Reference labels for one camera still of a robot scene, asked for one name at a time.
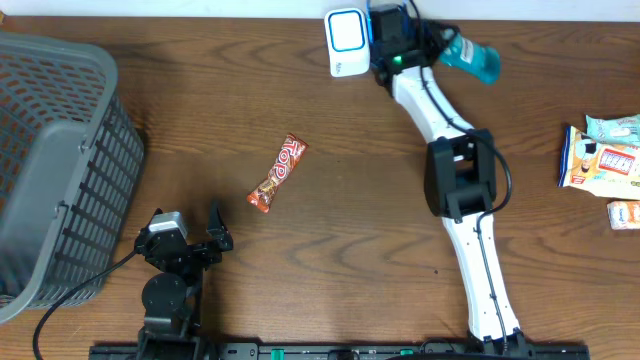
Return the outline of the orange tissue pack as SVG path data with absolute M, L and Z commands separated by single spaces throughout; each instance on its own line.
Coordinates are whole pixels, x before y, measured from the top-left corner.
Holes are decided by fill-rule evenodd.
M 607 205 L 613 230 L 638 230 L 640 228 L 640 205 L 638 201 L 613 201 Z

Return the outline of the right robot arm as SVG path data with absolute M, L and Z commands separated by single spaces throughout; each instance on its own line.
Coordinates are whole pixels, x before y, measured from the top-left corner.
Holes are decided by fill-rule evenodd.
M 436 62 L 492 84 L 500 76 L 497 51 L 461 35 L 457 26 L 421 17 L 412 1 L 368 5 L 370 64 L 379 85 L 410 115 L 427 144 L 424 194 L 453 244 L 477 352 L 513 357 L 522 350 L 519 322 L 510 306 L 494 239 L 496 170 L 513 179 L 486 129 L 465 121 L 438 87 Z

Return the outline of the yellow snack bag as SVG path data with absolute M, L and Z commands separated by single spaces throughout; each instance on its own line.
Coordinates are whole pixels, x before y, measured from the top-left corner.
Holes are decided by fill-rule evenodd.
M 568 126 L 558 187 L 574 187 L 597 197 L 638 200 L 639 148 L 599 142 Z

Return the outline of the orange chocolate bar wrapper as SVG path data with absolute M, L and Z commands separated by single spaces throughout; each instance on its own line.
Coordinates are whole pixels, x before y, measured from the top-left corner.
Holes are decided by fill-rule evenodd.
M 299 164 L 308 144 L 288 133 L 267 177 L 247 196 L 247 201 L 263 213 L 268 213 L 281 185 Z

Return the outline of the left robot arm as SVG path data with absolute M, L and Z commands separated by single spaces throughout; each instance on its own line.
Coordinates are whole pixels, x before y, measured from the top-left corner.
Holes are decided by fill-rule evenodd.
M 217 202 L 211 204 L 206 233 L 208 241 L 188 243 L 182 214 L 161 209 L 140 230 L 134 251 L 159 273 L 142 291 L 145 315 L 135 359 L 199 360 L 217 356 L 211 341 L 198 334 L 204 272 L 233 249 Z

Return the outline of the teal mouthwash bottle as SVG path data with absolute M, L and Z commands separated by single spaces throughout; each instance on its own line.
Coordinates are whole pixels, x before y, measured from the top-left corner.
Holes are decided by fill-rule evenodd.
M 439 60 L 473 75 L 488 85 L 496 83 L 501 74 L 501 58 L 496 49 L 482 46 L 460 34 L 452 37 Z

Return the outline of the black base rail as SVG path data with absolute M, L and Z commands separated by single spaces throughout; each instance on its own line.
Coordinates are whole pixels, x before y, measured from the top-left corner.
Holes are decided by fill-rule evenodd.
M 200 356 L 211 360 L 383 360 L 383 359 L 497 359 L 497 354 L 467 350 L 462 344 L 425 345 L 258 345 L 225 343 L 208 346 Z M 527 344 L 514 347 L 509 359 L 589 360 L 587 347 Z

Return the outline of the white barcode scanner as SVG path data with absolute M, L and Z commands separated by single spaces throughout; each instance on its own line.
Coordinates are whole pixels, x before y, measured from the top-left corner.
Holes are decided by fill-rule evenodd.
M 329 11 L 324 17 L 330 73 L 334 78 L 369 71 L 370 48 L 366 16 L 358 8 Z

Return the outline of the grey plastic mesh basket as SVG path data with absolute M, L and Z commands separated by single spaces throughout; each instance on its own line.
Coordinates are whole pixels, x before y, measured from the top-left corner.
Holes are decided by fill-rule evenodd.
M 102 289 L 144 161 L 103 49 L 1 36 L 1 318 Z

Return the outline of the teal wet wipes pack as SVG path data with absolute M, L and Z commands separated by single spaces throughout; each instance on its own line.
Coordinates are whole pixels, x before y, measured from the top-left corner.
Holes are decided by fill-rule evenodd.
M 607 144 L 639 145 L 639 115 L 617 119 L 585 117 L 587 135 Z

